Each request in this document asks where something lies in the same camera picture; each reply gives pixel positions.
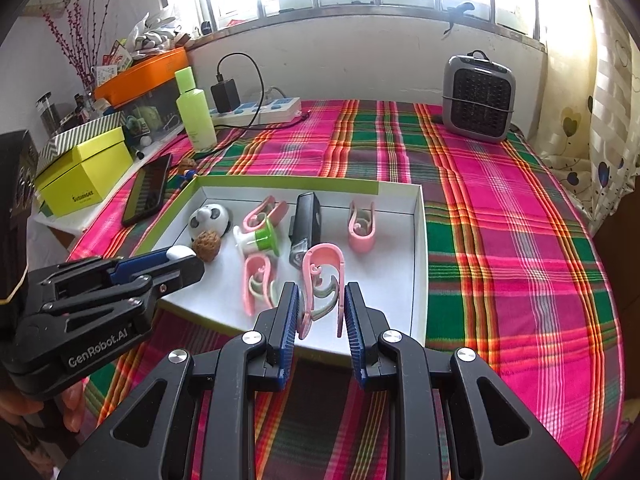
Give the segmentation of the person's left hand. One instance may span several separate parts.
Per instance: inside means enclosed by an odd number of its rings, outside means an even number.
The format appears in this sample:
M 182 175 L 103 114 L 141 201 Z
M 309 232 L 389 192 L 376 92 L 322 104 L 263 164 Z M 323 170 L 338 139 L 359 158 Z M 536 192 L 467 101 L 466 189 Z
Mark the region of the person's left hand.
M 71 432 L 78 432 L 85 417 L 85 388 L 87 379 L 67 388 L 62 394 L 63 422 Z M 25 398 L 10 382 L 1 387 L 1 418 L 10 424 L 16 424 L 23 416 L 40 412 L 43 404 Z

